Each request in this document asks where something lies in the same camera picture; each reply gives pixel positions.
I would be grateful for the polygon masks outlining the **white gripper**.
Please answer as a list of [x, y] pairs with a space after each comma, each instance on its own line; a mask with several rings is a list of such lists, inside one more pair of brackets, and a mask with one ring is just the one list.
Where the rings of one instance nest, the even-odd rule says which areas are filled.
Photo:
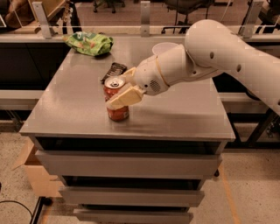
[[134, 105], [143, 99], [144, 93], [159, 95], [169, 88], [159, 72], [156, 55], [143, 60], [137, 67], [127, 70], [121, 77], [132, 86], [122, 87], [120, 92], [114, 94], [106, 102], [108, 109], [117, 110]]

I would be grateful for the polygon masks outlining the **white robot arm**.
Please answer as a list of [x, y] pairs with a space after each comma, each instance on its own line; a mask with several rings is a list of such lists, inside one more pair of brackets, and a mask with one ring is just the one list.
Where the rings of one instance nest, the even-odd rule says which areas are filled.
[[126, 84], [106, 102], [109, 109], [136, 104], [186, 81], [202, 81], [222, 73], [238, 80], [275, 113], [280, 114], [280, 59], [245, 43], [225, 25], [200, 20], [185, 43], [143, 60], [122, 75]]

